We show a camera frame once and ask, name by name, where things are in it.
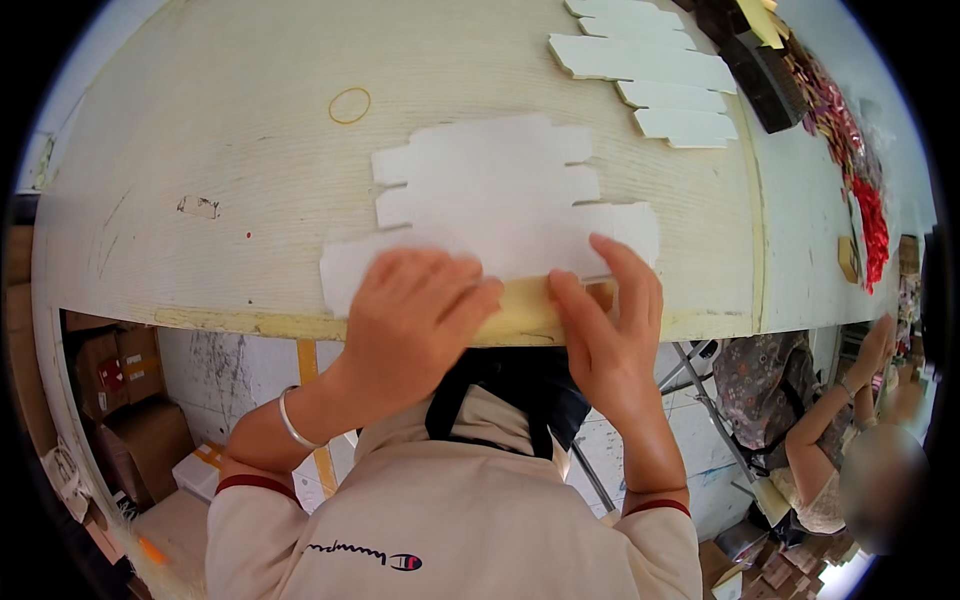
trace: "hand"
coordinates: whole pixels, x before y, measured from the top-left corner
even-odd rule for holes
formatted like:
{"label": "hand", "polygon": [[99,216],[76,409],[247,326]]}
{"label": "hand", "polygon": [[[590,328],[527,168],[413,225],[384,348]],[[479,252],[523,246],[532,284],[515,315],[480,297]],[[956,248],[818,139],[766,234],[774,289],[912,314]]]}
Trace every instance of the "hand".
{"label": "hand", "polygon": [[500,308],[503,283],[482,275],[477,259],[435,249],[395,249],[374,260],[353,298],[344,351],[329,370],[358,405],[354,426],[436,389]]}
{"label": "hand", "polygon": [[890,315],[883,315],[874,324],[863,343],[860,353],[856,357],[856,365],[872,377],[874,373],[883,369],[894,354],[897,343],[894,340],[897,322]]}
{"label": "hand", "polygon": [[663,290],[654,272],[629,247],[593,233],[590,245],[610,266],[619,287],[613,323],[576,275],[550,273],[550,290],[564,325],[570,374],[584,396],[614,427],[645,409],[662,411],[654,381]]}

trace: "red sleeve trim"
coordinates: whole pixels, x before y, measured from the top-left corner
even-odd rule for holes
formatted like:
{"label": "red sleeve trim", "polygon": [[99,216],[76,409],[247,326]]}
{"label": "red sleeve trim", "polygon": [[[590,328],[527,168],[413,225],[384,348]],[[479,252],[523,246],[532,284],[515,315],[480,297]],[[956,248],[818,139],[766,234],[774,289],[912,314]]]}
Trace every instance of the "red sleeve trim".
{"label": "red sleeve trim", "polygon": [[254,488],[264,488],[267,490],[271,490],[273,492],[282,493],[283,495],[287,496],[288,498],[296,502],[297,506],[300,506],[301,508],[303,508],[300,505],[300,501],[297,500],[297,495],[294,493],[293,490],[284,486],[280,482],[275,481],[269,477],[264,477],[263,475],[250,475],[250,474],[231,475],[227,479],[224,479],[223,481],[220,482],[220,485],[217,486],[217,491],[216,493],[214,493],[214,495],[222,492],[226,488],[232,488],[233,486],[251,486]]}
{"label": "red sleeve trim", "polygon": [[630,516],[630,515],[633,515],[633,514],[635,514],[635,513],[639,513],[640,511],[648,511],[648,510],[650,510],[650,509],[658,509],[658,508],[672,508],[672,509],[677,509],[678,511],[680,511],[680,512],[683,513],[684,515],[690,516],[690,511],[686,508],[686,506],[684,506],[684,505],[681,504],[680,502],[678,502],[678,501],[676,501],[676,500],[671,500],[671,499],[669,499],[669,498],[661,498],[660,500],[651,500],[651,501],[649,501],[649,502],[644,502],[643,504],[641,504],[641,505],[639,505],[639,506],[637,506],[637,507],[634,507],[633,510],[631,510],[629,513],[627,513],[626,515],[622,516],[621,518],[626,518],[626,517],[628,517],[628,516]]}

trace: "rubber band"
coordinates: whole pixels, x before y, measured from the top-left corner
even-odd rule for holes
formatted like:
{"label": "rubber band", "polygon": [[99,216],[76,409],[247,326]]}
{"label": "rubber band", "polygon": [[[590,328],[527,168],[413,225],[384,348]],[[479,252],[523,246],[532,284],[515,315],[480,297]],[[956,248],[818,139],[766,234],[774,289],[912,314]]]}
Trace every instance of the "rubber band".
{"label": "rubber band", "polygon": [[[337,117],[333,116],[333,103],[336,102],[337,99],[339,99],[341,96],[343,96],[347,92],[354,91],[354,90],[362,91],[363,93],[367,94],[367,107],[363,109],[363,112],[360,113],[360,116],[358,116],[355,119],[351,119],[349,121],[342,121]],[[330,115],[330,120],[332,120],[334,123],[339,123],[341,125],[349,125],[350,123],[356,123],[357,121],[359,121],[360,119],[364,118],[364,116],[367,115],[367,112],[370,111],[371,102],[372,102],[372,99],[370,97],[370,92],[364,89],[363,87],[348,87],[347,89],[345,89],[344,91],[340,92],[339,94],[333,97],[333,100],[330,101],[330,104],[326,106],[326,114]]]}

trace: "silver bangle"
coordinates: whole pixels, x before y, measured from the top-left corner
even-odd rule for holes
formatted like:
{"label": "silver bangle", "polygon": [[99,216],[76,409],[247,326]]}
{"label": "silver bangle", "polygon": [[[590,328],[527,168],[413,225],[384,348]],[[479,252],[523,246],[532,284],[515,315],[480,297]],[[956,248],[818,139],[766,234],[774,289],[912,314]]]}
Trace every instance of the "silver bangle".
{"label": "silver bangle", "polygon": [[313,442],[310,442],[309,440],[304,438],[299,431],[294,429],[294,424],[290,422],[290,418],[287,417],[287,406],[286,406],[287,392],[289,392],[290,390],[296,390],[298,387],[299,385],[292,385],[288,388],[285,388],[282,392],[280,392],[280,418],[283,419],[283,425],[287,428],[287,433],[290,434],[291,438],[297,441],[297,444],[300,444],[303,447],[309,448],[311,450],[322,448],[324,447],[324,444],[314,444]]}
{"label": "silver bangle", "polygon": [[850,397],[850,401],[853,402],[856,397],[856,392],[850,388],[850,382],[847,381],[847,374],[844,373],[840,376],[840,385],[843,386],[843,389],[847,391],[847,396]]}

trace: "white t-shirt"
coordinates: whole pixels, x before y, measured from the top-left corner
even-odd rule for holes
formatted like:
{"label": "white t-shirt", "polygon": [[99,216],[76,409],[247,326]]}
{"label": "white t-shirt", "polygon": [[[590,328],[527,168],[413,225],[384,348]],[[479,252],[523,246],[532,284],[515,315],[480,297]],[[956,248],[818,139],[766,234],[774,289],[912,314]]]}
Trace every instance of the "white t-shirt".
{"label": "white t-shirt", "polygon": [[[608,527],[564,484],[556,441],[553,463],[431,441],[427,406],[365,428],[353,471],[312,516],[276,482],[225,480],[207,519],[209,597],[700,600],[685,512]],[[532,453],[526,417],[476,387],[452,435]]]}

